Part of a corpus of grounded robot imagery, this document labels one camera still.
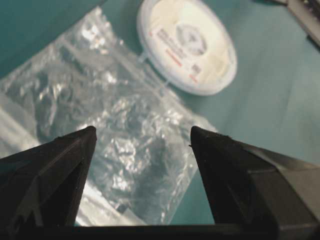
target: round container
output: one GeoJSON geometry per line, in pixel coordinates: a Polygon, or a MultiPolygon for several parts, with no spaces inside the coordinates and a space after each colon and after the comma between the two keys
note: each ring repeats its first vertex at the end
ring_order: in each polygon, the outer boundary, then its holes
{"type": "Polygon", "coordinates": [[[234,45],[221,21],[201,0],[144,0],[137,32],[157,70],[178,88],[213,95],[237,72],[234,45]]]}

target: plastic bag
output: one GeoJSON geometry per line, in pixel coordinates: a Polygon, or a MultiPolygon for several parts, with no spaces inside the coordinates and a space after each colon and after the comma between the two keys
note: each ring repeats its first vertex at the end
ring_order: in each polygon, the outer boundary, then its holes
{"type": "Polygon", "coordinates": [[[168,224],[197,169],[191,126],[214,130],[138,59],[96,8],[0,80],[35,118],[41,143],[97,128],[83,226],[168,224]]]}

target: black object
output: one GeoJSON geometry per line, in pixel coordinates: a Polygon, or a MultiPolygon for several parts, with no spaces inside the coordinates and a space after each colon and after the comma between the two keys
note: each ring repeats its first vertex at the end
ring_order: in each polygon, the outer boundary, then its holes
{"type": "Polygon", "coordinates": [[[319,166],[196,126],[191,145],[217,224],[271,239],[319,239],[319,166]]]}
{"type": "Polygon", "coordinates": [[[35,227],[74,225],[96,140],[90,126],[0,160],[28,162],[0,176],[1,240],[35,227]]]}
{"type": "Polygon", "coordinates": [[[304,31],[320,46],[320,0],[268,0],[286,5],[304,31]]]}
{"type": "Polygon", "coordinates": [[[96,144],[88,127],[0,160],[28,160],[0,176],[0,239],[208,236],[319,237],[318,166],[194,126],[194,151],[216,225],[73,227],[96,144]]]}

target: label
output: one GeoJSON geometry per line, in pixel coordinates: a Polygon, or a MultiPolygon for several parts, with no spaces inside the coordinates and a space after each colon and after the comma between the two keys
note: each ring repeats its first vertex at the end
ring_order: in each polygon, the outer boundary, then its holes
{"type": "Polygon", "coordinates": [[[176,36],[172,36],[162,26],[158,26],[150,32],[150,36],[160,43],[160,50],[165,52],[184,74],[194,83],[199,82],[197,76],[202,72],[202,68],[197,64],[195,57],[203,55],[207,46],[194,27],[178,25],[176,36]]]}

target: green tabletop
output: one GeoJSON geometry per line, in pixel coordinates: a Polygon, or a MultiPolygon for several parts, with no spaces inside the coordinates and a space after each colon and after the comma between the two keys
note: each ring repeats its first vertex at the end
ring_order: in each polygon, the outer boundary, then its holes
{"type": "MultiPolygon", "coordinates": [[[[4,1],[0,14],[0,77],[62,33],[99,0],[4,1]]],[[[235,44],[238,72],[213,96],[171,86],[195,113],[222,134],[320,163],[320,52],[288,10],[263,0],[205,0],[235,44]]],[[[101,7],[115,33],[137,54],[141,0],[109,0],[101,7]]],[[[197,172],[172,224],[211,224],[197,172]]]]}

